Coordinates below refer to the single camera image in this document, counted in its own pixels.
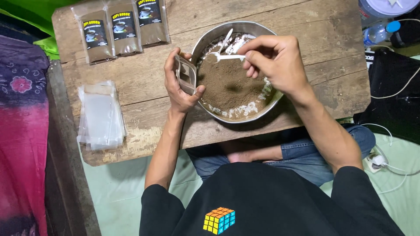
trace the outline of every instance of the wooden table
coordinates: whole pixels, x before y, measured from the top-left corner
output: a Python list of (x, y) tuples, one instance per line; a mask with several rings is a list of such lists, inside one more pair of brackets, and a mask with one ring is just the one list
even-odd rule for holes
[[(334, 118), (362, 112), (370, 103), (357, 0), (166, 0), (166, 6), (170, 45), (94, 66), (86, 64), (70, 7), (57, 9), (52, 16), (69, 100), (63, 106), (71, 106), (75, 126), (81, 105), (78, 86), (105, 80), (117, 86), (128, 136), (116, 150), (90, 152), (82, 147), (84, 161), (92, 166), (153, 154), (170, 107), (163, 85), (165, 59), (175, 46), (191, 52), (205, 32), (227, 21), (255, 21), (277, 35), (296, 36), (308, 79)], [(264, 117), (241, 125), (218, 122), (198, 105), (186, 117), (181, 147), (301, 125), (286, 97)]]

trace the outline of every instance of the bowl rim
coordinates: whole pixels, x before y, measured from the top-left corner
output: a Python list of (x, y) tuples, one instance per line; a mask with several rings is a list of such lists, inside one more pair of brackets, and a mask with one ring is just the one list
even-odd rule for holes
[[(265, 26), (263, 26), (262, 24), (259, 24), (259, 23), (257, 23), (257, 22), (253, 22), (253, 21), (229, 21), (229, 22), (225, 22), (225, 23), (223, 23), (223, 24), (220, 24), (220, 25), (217, 25), (217, 26), (215, 26), (214, 28), (212, 28), (212, 29), (210, 29), (209, 31), (207, 31), (205, 34), (203, 34), (199, 39), (198, 39), (198, 41), (197, 41), (197, 43), (194, 45), (194, 48), (192, 49), (192, 52), (191, 52), (191, 54), (194, 54), (194, 51), (195, 51), (195, 49), (196, 49), (196, 47), (198, 46), (198, 44), (200, 43), (200, 41), (201, 41), (201, 39), (202, 38), (204, 38), (208, 33), (210, 33), (211, 31), (213, 31), (214, 29), (216, 29), (216, 28), (218, 28), (218, 27), (222, 27), (222, 26), (224, 26), (224, 25), (226, 25), (226, 24), (234, 24), (234, 23), (251, 23), (251, 24), (255, 24), (255, 25), (258, 25), (258, 26), (260, 26), (260, 27), (263, 27), (263, 28), (265, 28), (266, 30), (268, 30), (268, 31), (270, 31), (273, 35), (277, 35), (276, 33), (274, 33), (271, 29), (269, 29), (269, 28), (267, 28), (267, 27), (265, 27)], [(203, 107), (203, 109), (204, 110), (206, 110), (211, 116), (213, 116), (214, 118), (216, 118), (216, 119), (218, 119), (218, 120), (220, 120), (220, 121), (222, 121), (222, 122), (225, 122), (225, 123), (229, 123), (229, 124), (240, 124), (240, 123), (246, 123), (246, 122), (250, 122), (250, 121), (254, 121), (254, 120), (257, 120), (258, 118), (260, 118), (260, 117), (262, 117), (262, 116), (264, 116), (266, 113), (268, 113), (273, 107), (275, 107), (275, 105), (278, 103), (278, 101), (283, 97), (283, 93), (282, 92), (280, 92), (280, 91), (278, 91), (277, 90), (277, 92), (274, 94), (274, 96), (276, 96), (276, 94), (278, 94), (278, 93), (281, 93), (281, 95), (278, 97), (278, 99), (276, 99), (271, 105), (270, 105), (270, 107), (267, 109), (267, 110), (265, 110), (264, 112), (262, 112), (262, 113), (257, 113), (253, 118), (251, 118), (251, 119), (248, 119), (248, 120), (242, 120), (242, 121), (225, 121), (225, 120), (223, 120), (223, 119), (221, 119), (218, 115), (216, 115), (216, 114), (214, 114), (213, 112), (211, 112), (211, 111), (209, 111), (206, 107), (204, 107), (203, 106), (203, 104), (202, 104), (202, 102), (201, 102), (201, 100), (199, 100), (198, 101), (198, 103), (201, 105), (201, 107)]]

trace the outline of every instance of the man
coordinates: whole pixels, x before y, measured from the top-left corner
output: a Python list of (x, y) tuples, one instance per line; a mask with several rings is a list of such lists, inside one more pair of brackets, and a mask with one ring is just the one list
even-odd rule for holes
[[(183, 119), (205, 87), (192, 96), (179, 88), (175, 54), (191, 58), (176, 48), (165, 64), (171, 108), (146, 174), (141, 236), (403, 235), (363, 171), (375, 137), (331, 118), (308, 83), (292, 36), (260, 36), (238, 54), (246, 55), (247, 76), (264, 73), (291, 100), (306, 130), (283, 132), (282, 144), (254, 150), (226, 142), (187, 150), (203, 184), (184, 209), (168, 188)], [(333, 178), (330, 198), (317, 186)]]

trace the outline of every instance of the plastic spoon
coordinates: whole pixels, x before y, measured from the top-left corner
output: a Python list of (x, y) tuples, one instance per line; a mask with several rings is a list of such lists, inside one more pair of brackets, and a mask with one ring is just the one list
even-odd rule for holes
[(220, 55), (220, 53), (218, 52), (210, 52), (210, 54), (213, 54), (216, 56), (217, 62), (219, 62), (220, 60), (225, 60), (225, 59), (245, 58), (245, 55)]
[(223, 40), (222, 46), (220, 47), (220, 49), (218, 51), (219, 55), (220, 55), (220, 52), (222, 52), (222, 49), (225, 47), (225, 44), (228, 41), (228, 39), (231, 37), (233, 31), (234, 31), (234, 29), (229, 30), (229, 33), (226, 35), (225, 40)]

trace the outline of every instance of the black t-shirt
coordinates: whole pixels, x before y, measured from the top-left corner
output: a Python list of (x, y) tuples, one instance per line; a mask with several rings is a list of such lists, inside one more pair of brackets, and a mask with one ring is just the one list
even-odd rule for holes
[(142, 196), (140, 236), (403, 235), (365, 172), (342, 167), (331, 198), (292, 170), (221, 166), (187, 208), (160, 185)]

